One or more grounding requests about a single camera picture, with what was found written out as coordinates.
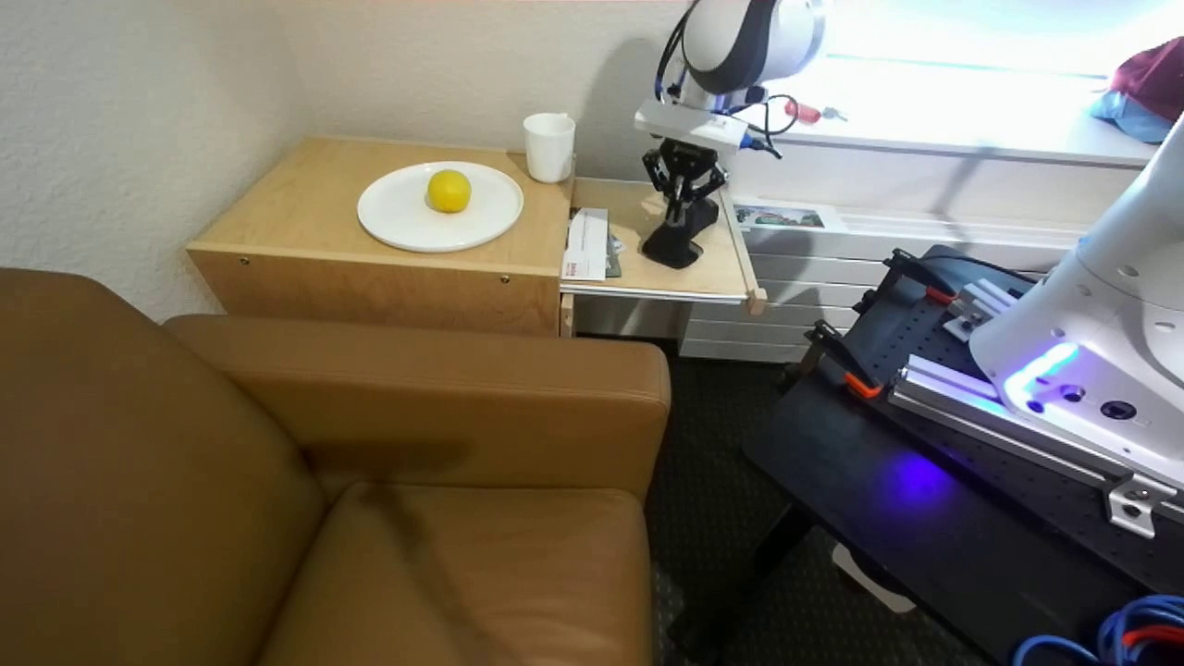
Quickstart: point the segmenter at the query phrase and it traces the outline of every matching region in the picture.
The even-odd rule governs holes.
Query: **wooden cabinet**
[[[466,158],[512,174],[520,217],[468,253],[403,253],[372,242],[360,191],[401,168]],[[520,154],[381,141],[302,141],[187,256],[233,316],[299,316],[393,324],[563,334],[557,263],[565,184],[536,184]]]

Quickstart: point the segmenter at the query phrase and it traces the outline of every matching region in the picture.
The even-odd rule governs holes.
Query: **white cup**
[[[578,158],[578,123],[557,112],[526,113],[526,171],[536,181],[565,181]]]

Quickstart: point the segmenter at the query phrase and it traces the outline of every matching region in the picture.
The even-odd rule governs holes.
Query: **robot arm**
[[[685,65],[711,96],[800,73],[822,49],[819,0],[699,0],[685,26]]]
[[[969,335],[1009,413],[1184,488],[1184,123],[1094,229]]]
[[[636,112],[636,129],[661,137],[643,168],[666,197],[666,217],[643,242],[643,256],[666,266],[699,259],[692,237],[716,217],[708,197],[725,184],[716,154],[773,150],[769,129],[750,129],[734,112],[767,99],[759,80],[804,70],[822,33],[822,0],[692,0],[671,28],[655,99]],[[679,57],[679,80],[666,85],[674,57]]]
[[[822,49],[822,0],[695,0],[671,28],[643,134],[711,150],[769,149],[734,112],[763,99],[763,80],[800,73]]]

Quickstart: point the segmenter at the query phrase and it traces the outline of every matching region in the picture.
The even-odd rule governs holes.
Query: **armchair seat cushion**
[[[320,527],[262,663],[627,666],[650,663],[648,633],[636,497],[354,485]]]

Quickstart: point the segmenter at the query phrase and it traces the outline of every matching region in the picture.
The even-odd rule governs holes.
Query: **purple light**
[[[1027,407],[1037,400],[1038,379],[1057,379],[1078,359],[1078,353],[1080,349],[1065,342],[1037,356],[1027,366],[1001,380],[1006,400]]]
[[[920,453],[904,453],[882,476],[882,498],[898,514],[933,514],[949,497],[949,474]]]

